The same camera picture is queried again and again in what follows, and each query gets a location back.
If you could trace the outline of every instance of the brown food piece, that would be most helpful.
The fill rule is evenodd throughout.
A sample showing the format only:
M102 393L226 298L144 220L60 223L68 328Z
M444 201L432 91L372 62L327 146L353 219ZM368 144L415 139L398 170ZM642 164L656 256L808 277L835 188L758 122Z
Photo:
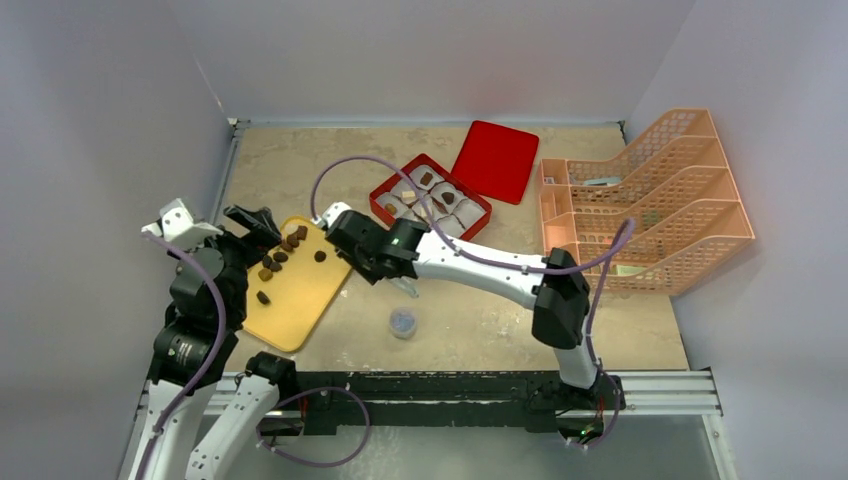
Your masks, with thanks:
M442 204L442 202L436 200L435 198L433 199L433 206L435 206L436 210L438 210L441 213L448 213L448 209L445 208L445 206Z
M271 280L273 277L274 277L274 273L271 272L271 270L268 270L267 268L263 268L262 270L259 270L259 280L262 280L263 282L267 282L268 280Z
M259 299L259 303L261 303L262 305L268 305L269 303L271 303L271 299L268 298L268 295L262 290L256 292L256 298Z
M294 248L297 248L297 247L300 246L300 240L297 238L296 233L292 233L291 235L286 237L286 243L288 243L289 245L291 245Z

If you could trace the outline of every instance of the orange tray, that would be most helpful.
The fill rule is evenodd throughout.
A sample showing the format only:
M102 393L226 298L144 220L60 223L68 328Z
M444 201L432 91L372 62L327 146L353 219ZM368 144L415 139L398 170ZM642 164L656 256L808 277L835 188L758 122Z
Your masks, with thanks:
M244 329L284 352L300 349L318 324L324 310L336 297L339 288L350 273L350 265L336 256L335 248L324 240L324 232L305 217L286 219L287 225L305 225L309 229L306 240L300 242L282 271L267 282L259 279L261 264L247 272L247 319ZM321 250L327 259L318 263L315 252ZM262 290L271 299L262 305L256 293Z

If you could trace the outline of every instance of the red box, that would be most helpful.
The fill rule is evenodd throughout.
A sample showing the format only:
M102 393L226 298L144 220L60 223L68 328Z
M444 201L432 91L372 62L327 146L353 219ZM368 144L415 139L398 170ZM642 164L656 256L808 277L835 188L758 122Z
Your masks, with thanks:
M433 160L432 158L430 158L429 156L427 156L424 153L415 157L415 159L413 159L411 162L407 163L403 168L401 168L401 170L403 171L403 173L409 175L413 170L418 168L420 165L427 165L430 168L432 168L433 170L435 170L436 173L441 175L442 178L444 178L446 182L453 185L454 188L456 188L457 190L462 192L462 194L465 195L466 197L468 197L469 199L477 202L477 204L480 205L481 207L483 207L483 210L486 211L486 213L483 214L483 216L480 218L480 220L477 220L477 222L474 225L469 227L468 230L466 230L465 233L463 233L462 236L459 237L461 240L471 240L472 238L474 238L474 235L477 235L477 233L483 227L485 227L487 223L489 223L489 219L492 217L492 205L489 202L487 202L486 200L484 200L483 197L478 195L477 192L475 192L474 190L471 190L470 188L463 185L462 182L457 180L453 175L451 175L450 172L448 172L447 170L442 168L441 165L436 163L435 160ZM400 176L398 174L394 174L391 177L389 177L388 180L386 180L385 182L380 184L379 187L375 188L374 191L372 191L370 195L368 195L368 200L369 200L369 203L371 204L371 211L374 212L374 215L377 215L377 218L382 220L383 223L385 223L386 225L388 225L390 227L392 226L392 224L395 223L395 218L392 216L391 213L387 212L386 209L384 209L382 206L380 206L379 203L377 203L377 197L379 197L380 195L390 191L392 189L392 187L394 187L397 184L397 182L400 182L400 181L401 181Z

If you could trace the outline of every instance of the clear container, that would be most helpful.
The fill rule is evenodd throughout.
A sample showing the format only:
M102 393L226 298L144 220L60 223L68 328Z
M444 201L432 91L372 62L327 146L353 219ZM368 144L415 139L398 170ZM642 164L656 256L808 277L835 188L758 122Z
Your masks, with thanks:
M409 308L396 308L389 316L389 330L397 338L407 340L415 335L418 329L418 320L415 313Z

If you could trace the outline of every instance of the gray wall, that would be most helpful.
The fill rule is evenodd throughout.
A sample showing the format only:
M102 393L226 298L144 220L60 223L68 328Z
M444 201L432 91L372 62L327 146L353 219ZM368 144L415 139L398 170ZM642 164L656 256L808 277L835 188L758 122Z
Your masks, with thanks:
M848 4L700 0L629 125L709 107L759 236L674 302L743 478L846 478Z
M164 0L0 4L0 477L115 478L174 263L229 126Z
M227 115L618 121L694 0L170 0Z

